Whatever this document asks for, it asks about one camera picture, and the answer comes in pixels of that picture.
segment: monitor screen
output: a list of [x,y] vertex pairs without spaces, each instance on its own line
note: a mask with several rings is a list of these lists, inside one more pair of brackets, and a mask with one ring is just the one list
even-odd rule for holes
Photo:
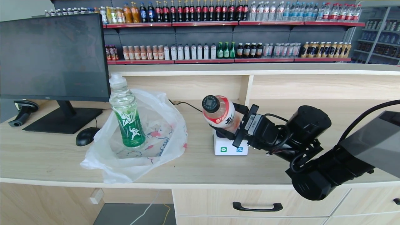
[[108,101],[100,14],[0,22],[2,98]]

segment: drawer handle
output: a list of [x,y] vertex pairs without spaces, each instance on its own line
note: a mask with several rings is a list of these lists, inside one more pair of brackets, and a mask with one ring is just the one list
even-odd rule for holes
[[234,201],[233,208],[239,211],[250,211],[250,212],[278,212],[283,209],[281,203],[274,203],[274,207],[272,209],[247,209],[242,206],[240,202]]

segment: barcode scanner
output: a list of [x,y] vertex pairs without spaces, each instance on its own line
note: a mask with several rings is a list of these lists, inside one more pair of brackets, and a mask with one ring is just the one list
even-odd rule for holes
[[27,100],[15,100],[15,107],[18,109],[18,115],[15,120],[8,122],[12,127],[19,127],[23,125],[29,118],[31,113],[39,110],[39,105]]

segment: black handle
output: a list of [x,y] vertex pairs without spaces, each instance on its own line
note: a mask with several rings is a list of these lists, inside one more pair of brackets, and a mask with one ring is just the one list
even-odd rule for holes
[[274,207],[272,209],[247,209],[242,206],[240,202],[234,201],[233,208],[239,211],[250,211],[250,212],[278,212],[283,209],[281,203],[274,203]]
[[400,205],[400,199],[394,199],[393,201],[396,203],[396,205]]

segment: floor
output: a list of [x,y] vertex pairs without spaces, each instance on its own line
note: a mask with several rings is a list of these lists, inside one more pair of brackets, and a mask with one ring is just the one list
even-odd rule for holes
[[[163,222],[168,208],[163,204],[153,204],[134,225],[176,225],[174,205],[167,205],[171,210],[165,223]],[[106,203],[93,225],[130,225],[148,206],[148,204]]]

